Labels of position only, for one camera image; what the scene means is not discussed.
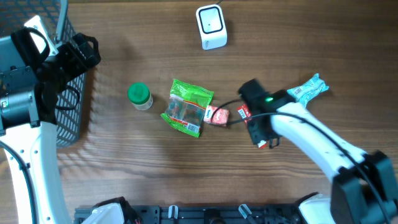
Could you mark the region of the red stick sachet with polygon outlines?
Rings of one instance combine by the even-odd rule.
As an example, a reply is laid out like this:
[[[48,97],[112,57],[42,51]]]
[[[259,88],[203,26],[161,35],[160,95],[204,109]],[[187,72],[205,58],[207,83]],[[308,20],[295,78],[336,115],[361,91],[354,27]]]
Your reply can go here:
[[[239,113],[239,115],[241,116],[241,118],[248,118],[251,117],[251,112],[249,111],[248,107],[246,104],[241,105],[240,107],[237,108],[237,111]],[[257,147],[259,149],[264,149],[267,146],[267,141],[261,139],[258,143],[257,143]]]

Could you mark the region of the small red tissue pack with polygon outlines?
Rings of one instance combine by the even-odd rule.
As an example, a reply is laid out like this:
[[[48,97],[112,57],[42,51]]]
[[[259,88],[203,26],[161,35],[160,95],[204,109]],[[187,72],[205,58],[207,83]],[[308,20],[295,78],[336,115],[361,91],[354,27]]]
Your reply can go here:
[[[218,124],[226,126],[229,118],[229,111],[226,109],[218,109],[215,106],[208,105],[206,107],[203,121],[208,124]]]

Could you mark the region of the light blue snack packet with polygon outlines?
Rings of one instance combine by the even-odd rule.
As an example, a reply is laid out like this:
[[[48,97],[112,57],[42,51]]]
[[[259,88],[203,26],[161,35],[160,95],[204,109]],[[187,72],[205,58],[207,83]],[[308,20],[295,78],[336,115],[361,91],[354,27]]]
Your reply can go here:
[[[309,101],[327,90],[329,90],[329,86],[320,78],[319,74],[316,73],[304,84],[288,89],[287,93],[292,96],[297,103],[300,103],[306,108]]]

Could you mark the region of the green lid jar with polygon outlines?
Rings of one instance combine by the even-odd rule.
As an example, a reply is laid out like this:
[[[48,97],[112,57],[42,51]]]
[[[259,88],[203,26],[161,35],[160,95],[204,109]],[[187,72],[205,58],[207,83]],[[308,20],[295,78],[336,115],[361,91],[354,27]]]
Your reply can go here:
[[[153,97],[149,88],[141,82],[133,83],[129,87],[127,97],[135,109],[140,111],[148,110],[153,104]]]

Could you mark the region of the green snack bag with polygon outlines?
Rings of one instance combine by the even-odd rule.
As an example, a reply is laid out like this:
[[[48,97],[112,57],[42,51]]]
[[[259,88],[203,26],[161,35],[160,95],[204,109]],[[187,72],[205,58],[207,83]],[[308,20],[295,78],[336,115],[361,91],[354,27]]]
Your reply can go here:
[[[170,89],[169,104],[161,117],[172,128],[198,138],[213,95],[213,91],[175,79]]]

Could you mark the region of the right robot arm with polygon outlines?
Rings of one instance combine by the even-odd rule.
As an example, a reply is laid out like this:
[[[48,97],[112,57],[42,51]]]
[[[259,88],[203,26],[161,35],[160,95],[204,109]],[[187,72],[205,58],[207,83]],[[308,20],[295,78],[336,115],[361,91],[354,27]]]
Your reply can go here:
[[[316,119],[285,90],[267,92],[256,80],[238,94],[251,116],[254,144],[281,137],[301,149],[331,183],[331,195],[314,195],[298,206],[306,223],[390,223],[397,217],[397,179],[392,161],[348,143]]]

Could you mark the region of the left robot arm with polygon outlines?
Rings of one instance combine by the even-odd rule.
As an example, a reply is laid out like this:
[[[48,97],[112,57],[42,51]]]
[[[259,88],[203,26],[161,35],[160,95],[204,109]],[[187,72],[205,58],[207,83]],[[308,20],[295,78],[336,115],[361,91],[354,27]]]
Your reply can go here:
[[[94,37],[53,45],[39,16],[1,39],[1,147],[20,223],[70,223],[57,164],[58,96],[100,63]]]

